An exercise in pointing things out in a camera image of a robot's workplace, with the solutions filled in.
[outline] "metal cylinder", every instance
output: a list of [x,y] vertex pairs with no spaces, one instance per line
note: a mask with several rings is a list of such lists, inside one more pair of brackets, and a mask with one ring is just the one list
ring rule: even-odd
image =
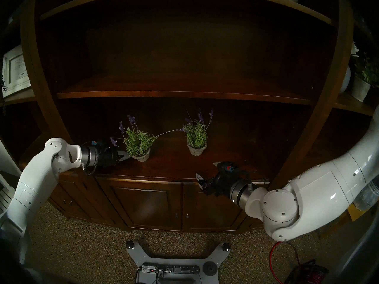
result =
[[242,209],[245,209],[250,194],[248,184],[242,178],[238,179],[230,188],[230,200]]
[[94,146],[81,146],[81,162],[86,167],[93,167],[95,165],[96,159],[98,157],[98,152]]

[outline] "green leaves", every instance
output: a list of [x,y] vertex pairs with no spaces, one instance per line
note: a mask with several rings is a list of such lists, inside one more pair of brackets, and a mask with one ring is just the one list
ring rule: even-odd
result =
[[356,75],[366,81],[369,84],[377,85],[379,82],[379,63],[377,59],[371,61],[367,56],[367,53],[363,53],[363,56],[356,58],[355,67]]
[[156,141],[156,137],[148,135],[148,132],[141,130],[134,131],[127,128],[125,133],[128,137],[124,138],[123,143],[126,145],[126,151],[131,156],[139,157],[147,154],[149,147]]
[[183,129],[186,133],[188,144],[194,149],[201,149],[207,142],[207,132],[205,131],[204,123],[196,120],[196,124],[193,122],[183,125]]

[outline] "green plant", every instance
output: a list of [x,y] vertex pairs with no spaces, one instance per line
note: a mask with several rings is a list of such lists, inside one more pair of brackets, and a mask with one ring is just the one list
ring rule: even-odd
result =
[[195,121],[192,121],[191,116],[189,119],[186,119],[187,123],[183,124],[183,128],[179,130],[186,133],[187,142],[193,149],[201,149],[205,146],[208,139],[207,129],[213,118],[213,109],[209,113],[210,118],[207,127],[205,127],[204,119],[200,109],[197,116],[199,119]]
[[367,56],[367,53],[363,53],[363,56],[356,58],[355,63],[356,72],[355,75],[363,81],[377,85],[379,78],[378,61],[371,61]]
[[126,151],[131,156],[144,156],[149,151],[149,147],[156,141],[156,137],[148,135],[147,132],[127,128],[125,131],[127,137],[124,137],[123,143]]
[[171,130],[171,131],[167,131],[165,133],[159,134],[157,136],[149,135],[148,132],[143,132],[138,129],[135,117],[128,115],[128,118],[129,118],[131,128],[128,127],[125,130],[124,126],[122,125],[122,122],[120,122],[119,130],[121,131],[123,138],[110,137],[110,140],[115,147],[117,146],[116,139],[123,140],[122,143],[125,144],[127,153],[134,157],[140,157],[147,154],[150,146],[154,143],[154,141],[156,141],[158,136],[161,136],[165,133],[169,133],[172,131],[177,131],[177,130]]

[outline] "white frame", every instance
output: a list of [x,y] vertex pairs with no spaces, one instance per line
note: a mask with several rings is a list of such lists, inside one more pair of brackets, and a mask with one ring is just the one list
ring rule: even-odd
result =
[[9,83],[9,77],[10,77],[10,62],[17,58],[17,57],[23,57],[22,54],[22,47],[21,45],[15,47],[14,49],[10,50],[4,55],[3,58],[3,80],[5,83],[5,87],[7,88],[6,92],[3,93],[3,97],[7,97],[15,92],[18,92],[24,88],[30,87],[30,81],[28,77],[28,72],[26,72],[26,75],[23,76],[20,79],[17,79],[13,83]]

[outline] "metal base plate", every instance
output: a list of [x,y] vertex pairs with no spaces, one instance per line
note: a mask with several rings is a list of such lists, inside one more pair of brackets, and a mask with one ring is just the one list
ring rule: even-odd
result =
[[[217,265],[217,269],[220,267],[222,262],[227,258],[230,253],[230,249],[228,251],[223,251],[222,245],[224,242],[220,243],[216,249],[211,253],[209,257],[206,259],[159,259],[159,258],[151,258],[149,257],[142,247],[139,245],[137,241],[133,241],[134,247],[128,248],[128,254],[134,260],[137,267],[142,267],[144,262],[155,263],[159,265],[178,265],[178,266],[199,266],[200,273],[198,275],[194,274],[171,274],[164,273],[163,280],[184,280],[184,279],[193,279],[195,282],[199,284],[218,284],[218,271],[213,276],[207,276],[203,272],[203,265],[206,262],[214,262]],[[142,282],[146,284],[152,284],[155,282],[156,275],[154,273],[143,273],[139,270],[137,276],[137,283]]]

